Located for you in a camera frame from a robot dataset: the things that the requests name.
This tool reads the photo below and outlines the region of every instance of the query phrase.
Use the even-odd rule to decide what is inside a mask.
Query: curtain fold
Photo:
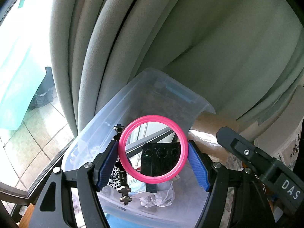
[[[304,30],[285,0],[54,0],[50,34],[74,135],[147,67],[244,127],[277,114],[303,76]]]

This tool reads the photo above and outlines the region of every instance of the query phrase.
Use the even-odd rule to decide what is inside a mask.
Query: pink ring
[[[158,177],[149,177],[140,174],[137,172],[135,169],[133,169],[132,165],[129,163],[127,159],[127,154],[126,154],[126,143],[129,135],[131,132],[137,128],[138,126],[147,123],[147,122],[161,122],[167,126],[169,126],[178,136],[180,140],[180,158],[177,162],[177,164],[174,166],[174,168],[166,173],[165,175],[158,176]],[[174,178],[183,168],[184,164],[186,163],[187,157],[188,157],[188,141],[183,133],[182,129],[171,119],[163,117],[163,116],[158,116],[158,115],[149,115],[149,116],[143,116],[140,117],[133,122],[131,122],[122,132],[119,143],[118,143],[118,156],[120,158],[121,164],[132,177],[135,179],[144,182],[144,183],[162,183],[167,180],[170,180]]]

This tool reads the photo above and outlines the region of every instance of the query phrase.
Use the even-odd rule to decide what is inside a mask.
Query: transparent plastic storage bin
[[[113,127],[127,126],[145,115],[161,115],[175,121],[188,133],[202,111],[215,113],[204,98],[167,74],[148,68],[119,91],[88,123],[66,151],[63,171],[78,169],[104,152],[113,136]],[[104,212],[151,227],[194,227],[206,200],[189,165],[174,181],[175,200],[168,207],[143,207],[139,200],[124,206],[119,194],[109,186],[98,193]]]

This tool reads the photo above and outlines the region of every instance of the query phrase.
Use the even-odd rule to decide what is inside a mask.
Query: silver bolt
[[[85,168],[91,168],[93,166],[93,163],[92,162],[87,162],[85,163]]]
[[[245,172],[247,173],[247,174],[251,174],[251,169],[249,169],[249,168],[245,168]]]
[[[53,173],[54,174],[59,174],[60,172],[61,172],[61,168],[60,167],[57,166],[57,167],[53,168]]]
[[[214,168],[221,168],[222,167],[222,164],[220,163],[220,162],[214,162],[213,163],[213,166],[214,166]]]

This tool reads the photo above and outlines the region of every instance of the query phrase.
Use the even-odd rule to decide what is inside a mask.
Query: mirror
[[[128,137],[126,154],[132,167],[150,177],[171,171],[180,158],[180,143],[165,124],[148,122],[136,127]]]

